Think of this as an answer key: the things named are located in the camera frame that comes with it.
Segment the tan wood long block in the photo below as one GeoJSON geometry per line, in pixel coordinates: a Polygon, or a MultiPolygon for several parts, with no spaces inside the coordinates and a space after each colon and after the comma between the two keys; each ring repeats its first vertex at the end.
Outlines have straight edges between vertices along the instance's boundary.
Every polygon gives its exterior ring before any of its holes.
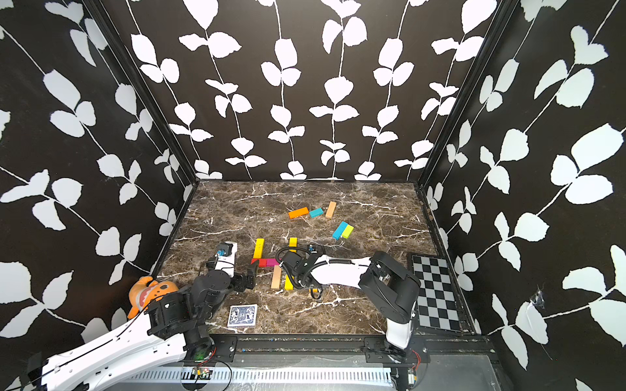
{"type": "Polygon", "coordinates": [[[279,290],[281,283],[282,269],[279,266],[273,267],[271,289],[279,290]]]}

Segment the yellow long block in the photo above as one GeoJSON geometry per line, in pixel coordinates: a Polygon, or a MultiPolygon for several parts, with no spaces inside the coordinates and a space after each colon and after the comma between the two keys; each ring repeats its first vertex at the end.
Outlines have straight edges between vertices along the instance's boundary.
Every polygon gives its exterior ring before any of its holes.
{"type": "Polygon", "coordinates": [[[264,248],[264,243],[265,243],[265,239],[263,239],[263,238],[256,239],[255,246],[254,246],[254,256],[253,256],[253,259],[261,259],[262,258],[262,252],[263,252],[263,248],[264,248]]]}

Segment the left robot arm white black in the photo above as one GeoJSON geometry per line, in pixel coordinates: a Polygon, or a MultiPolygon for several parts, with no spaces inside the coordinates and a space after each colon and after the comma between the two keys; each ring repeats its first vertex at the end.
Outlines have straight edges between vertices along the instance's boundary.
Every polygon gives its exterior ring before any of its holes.
{"type": "Polygon", "coordinates": [[[29,359],[37,390],[104,390],[143,371],[181,362],[196,368],[230,360],[234,340],[212,337],[206,321],[228,294],[253,289],[255,270],[211,270],[179,291],[151,301],[133,319],[74,350],[29,359]]]}

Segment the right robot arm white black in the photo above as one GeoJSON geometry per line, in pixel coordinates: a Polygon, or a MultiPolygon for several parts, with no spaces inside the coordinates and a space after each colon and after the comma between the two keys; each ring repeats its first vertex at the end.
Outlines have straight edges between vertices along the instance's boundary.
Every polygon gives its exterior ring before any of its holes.
{"type": "Polygon", "coordinates": [[[322,247],[283,248],[276,260],[296,289],[322,291],[330,285],[357,288],[386,318],[386,341],[405,350],[418,323],[419,279],[391,255],[330,257],[322,247]]]}

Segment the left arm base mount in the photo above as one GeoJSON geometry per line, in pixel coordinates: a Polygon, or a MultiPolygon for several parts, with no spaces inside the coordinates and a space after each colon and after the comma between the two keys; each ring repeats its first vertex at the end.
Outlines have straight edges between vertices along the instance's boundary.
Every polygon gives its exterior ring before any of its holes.
{"type": "Polygon", "coordinates": [[[238,338],[234,335],[212,335],[204,338],[193,353],[197,363],[217,362],[232,363],[238,338]]]}

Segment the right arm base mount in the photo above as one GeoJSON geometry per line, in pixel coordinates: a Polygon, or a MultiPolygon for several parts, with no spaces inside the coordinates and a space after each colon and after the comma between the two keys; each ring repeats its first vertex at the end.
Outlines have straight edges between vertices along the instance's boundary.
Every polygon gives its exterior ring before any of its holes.
{"type": "Polygon", "coordinates": [[[413,336],[405,349],[391,345],[384,336],[365,337],[361,351],[368,363],[410,367],[430,363],[429,350],[421,336],[413,336]]]}

